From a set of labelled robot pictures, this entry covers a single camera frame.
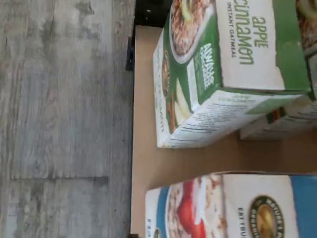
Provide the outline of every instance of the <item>nutrition facts label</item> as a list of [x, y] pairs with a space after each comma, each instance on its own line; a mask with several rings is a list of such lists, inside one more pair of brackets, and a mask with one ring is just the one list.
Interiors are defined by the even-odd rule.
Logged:
[[246, 95], [218, 90], [174, 132], [168, 145], [178, 148], [189, 145], [199, 147], [217, 141], [260, 117], [260, 114], [247, 112], [271, 98], [270, 95]]

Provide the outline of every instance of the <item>blue oatmeal box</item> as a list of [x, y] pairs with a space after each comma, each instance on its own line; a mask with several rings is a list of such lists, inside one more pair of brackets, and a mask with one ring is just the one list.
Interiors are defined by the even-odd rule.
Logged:
[[315, 238], [317, 176], [209, 174], [146, 194], [147, 238]]

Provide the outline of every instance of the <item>green oatmeal box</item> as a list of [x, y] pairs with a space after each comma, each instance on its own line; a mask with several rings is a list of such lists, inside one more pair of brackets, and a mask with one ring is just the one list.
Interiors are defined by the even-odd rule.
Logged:
[[165, 148], [206, 146], [310, 91], [289, 0], [175, 0], [153, 70]]

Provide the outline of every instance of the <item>oatmeal bowl image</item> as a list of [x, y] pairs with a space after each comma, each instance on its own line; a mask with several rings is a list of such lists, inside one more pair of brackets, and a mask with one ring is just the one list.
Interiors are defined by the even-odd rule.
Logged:
[[296, 0], [297, 16], [302, 36], [302, 45], [306, 54], [317, 49], [317, 1]]
[[221, 199], [220, 176], [204, 176], [172, 185], [165, 208], [166, 237], [222, 237], [226, 222]]
[[175, 60], [187, 62], [216, 13], [215, 0], [175, 0], [169, 14], [169, 42]]

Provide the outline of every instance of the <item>cardboard tray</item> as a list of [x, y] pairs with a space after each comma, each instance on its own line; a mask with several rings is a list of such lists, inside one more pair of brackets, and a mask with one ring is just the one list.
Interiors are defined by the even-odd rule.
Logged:
[[145, 238], [145, 194], [221, 171], [317, 171], [317, 130], [284, 141], [240, 141], [237, 134], [202, 149], [158, 149], [154, 112], [153, 51], [161, 28], [136, 26], [131, 233]]

